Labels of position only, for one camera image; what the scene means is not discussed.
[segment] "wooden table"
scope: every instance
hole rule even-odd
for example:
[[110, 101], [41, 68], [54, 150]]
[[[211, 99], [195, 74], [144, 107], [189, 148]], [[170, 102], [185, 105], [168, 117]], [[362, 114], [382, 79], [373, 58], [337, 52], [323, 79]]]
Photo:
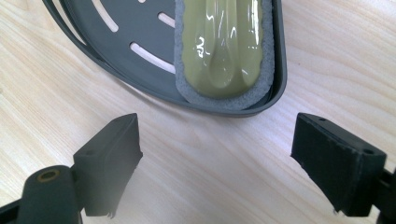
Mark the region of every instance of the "wooden table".
[[137, 113], [144, 158], [113, 219], [85, 223], [375, 223], [335, 215], [290, 157], [298, 112], [381, 148], [396, 166], [396, 2], [284, 0], [288, 87], [257, 116], [165, 103], [80, 52], [39, 0], [0, 1], [0, 205], [112, 119]]

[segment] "gray plastic soap dish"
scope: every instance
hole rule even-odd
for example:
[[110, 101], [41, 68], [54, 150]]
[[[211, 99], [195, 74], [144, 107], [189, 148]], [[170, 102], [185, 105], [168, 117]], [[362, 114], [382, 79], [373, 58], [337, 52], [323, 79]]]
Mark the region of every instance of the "gray plastic soap dish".
[[[167, 102], [210, 114], [248, 117], [276, 103], [286, 88], [286, 50], [280, 0], [272, 0], [275, 40], [273, 86], [258, 103], [243, 110], [194, 105], [177, 91], [172, 65], [175, 0], [60, 0], [64, 14], [84, 43], [67, 26], [53, 0], [43, 2], [64, 33], [94, 62], [132, 87]], [[155, 56], [148, 58], [139, 52]]]

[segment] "light wood surface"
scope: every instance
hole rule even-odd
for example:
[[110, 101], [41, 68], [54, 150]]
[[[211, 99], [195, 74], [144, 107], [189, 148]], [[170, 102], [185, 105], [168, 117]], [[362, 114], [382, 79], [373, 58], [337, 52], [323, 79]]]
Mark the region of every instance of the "light wood surface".
[[283, 16], [283, 97], [255, 117], [230, 119], [116, 80], [41, 1], [0, 1], [0, 205], [21, 197], [30, 174], [70, 166], [109, 121], [137, 113], [144, 158], [118, 214], [85, 223], [375, 223], [376, 209], [335, 215], [290, 149], [297, 113], [312, 113], [384, 150], [394, 170], [396, 3], [283, 0]]

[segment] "drainage slot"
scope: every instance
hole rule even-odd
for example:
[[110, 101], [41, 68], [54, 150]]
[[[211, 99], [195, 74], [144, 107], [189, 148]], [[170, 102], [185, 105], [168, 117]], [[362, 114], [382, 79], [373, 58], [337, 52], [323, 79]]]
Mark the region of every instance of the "drainage slot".
[[100, 17], [108, 26], [108, 28], [113, 32], [116, 33], [119, 30], [119, 26], [111, 19], [110, 15], [108, 15], [106, 9], [103, 7], [101, 0], [92, 0], [93, 5], [95, 6], [96, 10], [98, 11]]
[[168, 63], [157, 56], [151, 54], [150, 52], [146, 51], [142, 47], [140, 47], [138, 44], [135, 42], [132, 42], [131, 45], [129, 46], [133, 52], [135, 52], [137, 55], [148, 61], [149, 63], [152, 63], [156, 65], [157, 67], [170, 72], [170, 73], [175, 73], [175, 67], [171, 64]]
[[163, 21], [165, 24], [175, 28], [175, 20], [172, 17], [166, 15], [164, 12], [158, 13], [158, 19], [160, 21]]

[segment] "sponge edge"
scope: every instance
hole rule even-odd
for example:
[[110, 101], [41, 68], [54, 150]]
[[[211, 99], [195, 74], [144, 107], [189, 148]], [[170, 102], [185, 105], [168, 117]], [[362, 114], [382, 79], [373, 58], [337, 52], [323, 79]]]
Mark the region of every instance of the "sponge edge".
[[256, 104], [271, 89], [274, 82], [275, 53], [274, 53], [274, 31], [271, 0], [262, 0], [262, 29], [264, 31], [262, 39], [262, 63], [260, 75], [248, 91], [240, 96], [229, 99], [213, 99], [199, 94], [184, 77], [184, 64], [181, 60], [183, 50], [183, 13], [184, 0], [176, 0], [175, 17], [175, 69], [176, 85], [180, 94], [191, 104], [206, 107], [215, 107], [226, 110], [242, 110]]

